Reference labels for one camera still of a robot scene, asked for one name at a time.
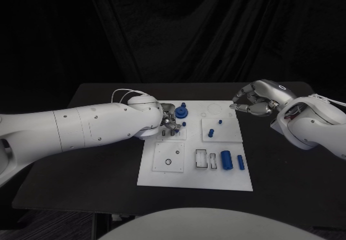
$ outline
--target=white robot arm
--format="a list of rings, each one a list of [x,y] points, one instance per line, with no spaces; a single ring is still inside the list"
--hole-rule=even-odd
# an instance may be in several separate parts
[[[346,114],[330,102],[344,103],[312,94],[295,97],[273,81],[258,80],[246,85],[233,97],[233,102],[246,94],[252,105],[232,104],[229,107],[256,116],[268,116],[278,110],[271,122],[275,129],[298,148],[308,150],[320,144],[346,160]]]
[[[145,139],[158,126],[178,131],[174,106],[150,95],[126,105],[105,103],[57,111],[0,114],[0,186],[40,158],[100,146],[132,136]]]

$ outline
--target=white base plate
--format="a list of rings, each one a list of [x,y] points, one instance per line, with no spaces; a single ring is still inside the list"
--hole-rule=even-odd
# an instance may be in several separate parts
[[[186,103],[188,114],[186,118],[177,118],[175,122],[178,124],[186,122],[186,127],[181,127],[186,129],[186,132],[183,132],[183,137],[160,137],[162,130],[165,130],[165,136],[170,135],[170,130],[160,127],[158,135],[144,141],[137,185],[252,191],[242,142],[232,142],[232,137],[229,138],[229,142],[203,142],[203,134],[206,133],[201,131],[201,119],[214,119],[214,124],[219,124],[219,120],[236,119],[236,112],[229,108],[233,102],[160,100],[160,103],[174,104],[175,108],[181,102]],[[237,122],[236,125],[232,125],[232,128],[239,128]],[[183,144],[183,172],[152,171],[157,143]],[[207,168],[196,167],[196,150],[206,150]],[[230,152],[233,166],[230,170],[223,170],[222,168],[220,152],[224,150]],[[171,153],[167,152],[167,156],[161,155],[160,158],[168,159],[170,154]],[[210,154],[216,154],[216,169],[210,168]],[[239,169],[237,155],[242,155],[245,170]]]

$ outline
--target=blue cylinder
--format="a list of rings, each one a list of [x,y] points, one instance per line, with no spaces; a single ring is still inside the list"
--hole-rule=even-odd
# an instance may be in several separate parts
[[[214,134],[214,130],[213,130],[213,129],[210,129],[210,130],[209,130],[207,137],[209,137],[209,138],[212,138],[212,137],[213,137],[213,134]]]
[[[245,167],[243,167],[243,157],[242,157],[242,155],[237,155],[236,157],[237,157],[239,169],[245,170]]]
[[[224,170],[229,170],[233,168],[232,164],[232,158],[230,158],[230,152],[229,151],[222,151],[220,152],[220,159],[222,159],[222,167]]]
[[[174,116],[177,119],[183,119],[186,118],[188,112],[187,112],[187,108],[180,106],[174,109]]]

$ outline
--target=floor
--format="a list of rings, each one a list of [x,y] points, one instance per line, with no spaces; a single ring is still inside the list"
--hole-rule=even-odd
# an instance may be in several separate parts
[[[0,230],[0,240],[90,240],[92,214],[85,212],[30,210],[20,230]],[[346,230],[297,226],[327,240],[344,240]]]

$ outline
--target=dark table surface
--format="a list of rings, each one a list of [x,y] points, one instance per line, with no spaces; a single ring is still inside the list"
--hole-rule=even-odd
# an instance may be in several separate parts
[[[79,86],[67,107],[108,103],[119,88],[144,91],[158,100],[230,100],[245,84],[88,83]],[[302,82],[281,84],[298,97],[312,93]],[[115,102],[122,94],[115,94]],[[128,215],[204,207],[242,211],[291,224],[344,228],[346,162],[321,146],[305,151],[291,145],[269,128],[275,116],[236,112],[236,117],[253,192],[137,186],[144,141],[132,137],[40,159],[13,207]]]

